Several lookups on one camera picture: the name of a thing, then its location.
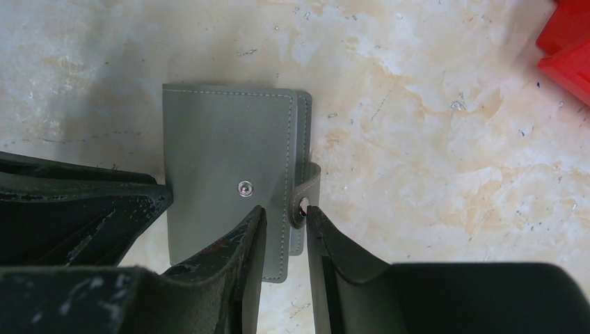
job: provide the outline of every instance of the beige surface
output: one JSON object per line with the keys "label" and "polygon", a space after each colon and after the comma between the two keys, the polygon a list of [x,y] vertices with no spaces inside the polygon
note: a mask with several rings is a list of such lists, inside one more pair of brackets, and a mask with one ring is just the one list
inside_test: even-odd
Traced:
{"label": "beige surface", "polygon": [[[162,83],[301,88],[321,206],[359,244],[390,262],[551,262],[590,292],[588,110],[534,67],[549,0],[0,8],[5,151],[161,180]],[[167,256],[161,219],[124,263]],[[312,332],[307,276],[302,256],[264,284],[261,333]]]}

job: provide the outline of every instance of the black plastic object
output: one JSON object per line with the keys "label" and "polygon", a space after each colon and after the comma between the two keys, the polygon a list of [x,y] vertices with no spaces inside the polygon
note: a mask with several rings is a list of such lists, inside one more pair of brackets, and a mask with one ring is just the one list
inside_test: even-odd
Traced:
{"label": "black plastic object", "polygon": [[149,175],[0,152],[0,266],[117,265],[172,201]]}
{"label": "black plastic object", "polygon": [[255,334],[265,236],[266,214],[256,207],[162,276],[142,268],[0,269],[0,331]]}
{"label": "black plastic object", "polygon": [[584,294],[549,264],[387,264],[308,207],[316,333],[590,333]]}

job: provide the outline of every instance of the gray wallet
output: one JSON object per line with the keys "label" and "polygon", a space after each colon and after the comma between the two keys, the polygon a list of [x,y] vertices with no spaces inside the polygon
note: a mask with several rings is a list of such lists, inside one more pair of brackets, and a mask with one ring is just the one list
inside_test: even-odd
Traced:
{"label": "gray wallet", "polygon": [[319,167],[309,153],[311,96],[166,84],[162,101],[166,184],[174,194],[170,262],[201,251],[261,205],[268,219],[264,280],[283,282],[289,255],[303,251],[298,201],[307,196],[318,205]]}

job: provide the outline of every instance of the red plastic object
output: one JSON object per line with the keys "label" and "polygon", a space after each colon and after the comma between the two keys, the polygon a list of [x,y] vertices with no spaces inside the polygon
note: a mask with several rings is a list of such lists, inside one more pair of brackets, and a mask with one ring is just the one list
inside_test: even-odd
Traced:
{"label": "red plastic object", "polygon": [[539,68],[559,85],[590,104],[590,0],[558,0],[553,16],[536,41],[549,56]]}

